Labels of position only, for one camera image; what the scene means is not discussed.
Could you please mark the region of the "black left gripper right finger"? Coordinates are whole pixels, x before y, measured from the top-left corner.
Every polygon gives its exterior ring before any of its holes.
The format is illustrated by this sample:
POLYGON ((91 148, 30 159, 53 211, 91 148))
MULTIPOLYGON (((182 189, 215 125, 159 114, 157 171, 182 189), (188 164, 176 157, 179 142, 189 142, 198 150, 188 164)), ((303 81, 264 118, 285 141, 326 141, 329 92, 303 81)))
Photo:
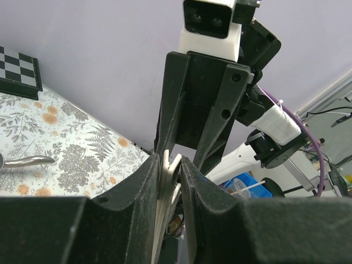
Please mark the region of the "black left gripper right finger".
POLYGON ((351 199, 236 199, 181 160, 190 263, 351 263, 351 199))

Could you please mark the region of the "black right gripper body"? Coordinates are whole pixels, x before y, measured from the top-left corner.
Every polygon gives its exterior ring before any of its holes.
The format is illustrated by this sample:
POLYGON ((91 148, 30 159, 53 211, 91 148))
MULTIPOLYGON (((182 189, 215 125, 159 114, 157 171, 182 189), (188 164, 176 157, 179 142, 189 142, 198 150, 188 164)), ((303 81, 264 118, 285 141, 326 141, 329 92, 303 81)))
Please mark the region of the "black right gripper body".
POLYGON ((197 53, 190 55, 177 144, 197 149, 227 64, 228 61, 224 59, 197 53))

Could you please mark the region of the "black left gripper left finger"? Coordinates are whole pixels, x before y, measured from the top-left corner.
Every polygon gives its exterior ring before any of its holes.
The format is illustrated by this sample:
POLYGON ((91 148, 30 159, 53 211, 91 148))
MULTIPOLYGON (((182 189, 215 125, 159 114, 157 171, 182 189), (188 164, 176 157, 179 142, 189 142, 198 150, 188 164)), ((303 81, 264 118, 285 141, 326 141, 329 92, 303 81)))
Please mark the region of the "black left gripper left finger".
POLYGON ((106 192, 1 199, 1 263, 150 263, 160 157, 106 192))

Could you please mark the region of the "silver metal scoop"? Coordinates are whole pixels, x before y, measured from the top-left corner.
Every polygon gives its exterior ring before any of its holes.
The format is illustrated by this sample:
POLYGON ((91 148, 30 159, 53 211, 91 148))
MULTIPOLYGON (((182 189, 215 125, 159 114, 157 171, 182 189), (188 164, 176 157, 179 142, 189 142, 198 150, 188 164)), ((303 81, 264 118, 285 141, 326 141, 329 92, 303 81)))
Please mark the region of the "silver metal scoop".
POLYGON ((48 156, 30 156, 21 159, 5 160, 1 154, 1 169, 23 168, 42 164, 53 164, 55 160, 48 156))

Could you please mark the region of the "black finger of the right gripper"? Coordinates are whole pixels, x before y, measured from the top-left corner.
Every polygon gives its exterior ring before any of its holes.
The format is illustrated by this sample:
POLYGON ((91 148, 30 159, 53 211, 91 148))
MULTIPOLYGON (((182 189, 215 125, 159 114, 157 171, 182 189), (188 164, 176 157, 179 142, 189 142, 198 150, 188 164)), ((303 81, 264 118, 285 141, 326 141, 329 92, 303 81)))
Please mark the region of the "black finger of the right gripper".
POLYGON ((154 151, 157 154, 172 150, 178 132, 185 96, 185 81, 190 56, 169 52, 164 67, 162 97, 159 108, 154 151))
POLYGON ((204 175, 214 169, 222 159, 236 109, 250 78, 250 67, 240 64, 226 65, 194 157, 194 165, 204 175))

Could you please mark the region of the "white bag sealing clip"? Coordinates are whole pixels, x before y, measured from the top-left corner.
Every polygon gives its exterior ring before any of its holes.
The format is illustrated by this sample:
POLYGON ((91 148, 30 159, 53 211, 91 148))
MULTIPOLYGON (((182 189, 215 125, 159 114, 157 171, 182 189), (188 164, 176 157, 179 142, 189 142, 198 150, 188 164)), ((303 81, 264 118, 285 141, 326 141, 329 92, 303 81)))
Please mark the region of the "white bag sealing clip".
POLYGON ((182 155, 177 154, 173 161, 170 162, 169 150, 165 150, 163 154, 151 263, 158 262, 162 241, 169 223, 169 215, 172 215, 170 211, 175 208, 176 198, 179 197, 180 184, 177 183, 177 177, 181 158, 182 155))

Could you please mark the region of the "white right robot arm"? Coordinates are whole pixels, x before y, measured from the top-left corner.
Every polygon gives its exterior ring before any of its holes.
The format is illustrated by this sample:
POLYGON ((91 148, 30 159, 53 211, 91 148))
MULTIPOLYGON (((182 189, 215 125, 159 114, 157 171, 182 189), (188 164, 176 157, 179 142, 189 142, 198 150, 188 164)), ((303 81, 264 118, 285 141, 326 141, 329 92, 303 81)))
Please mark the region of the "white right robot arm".
POLYGON ((179 48, 166 56, 154 152, 195 150, 215 184, 286 162, 306 134, 258 86, 281 42, 254 18, 260 1, 184 1, 179 48))

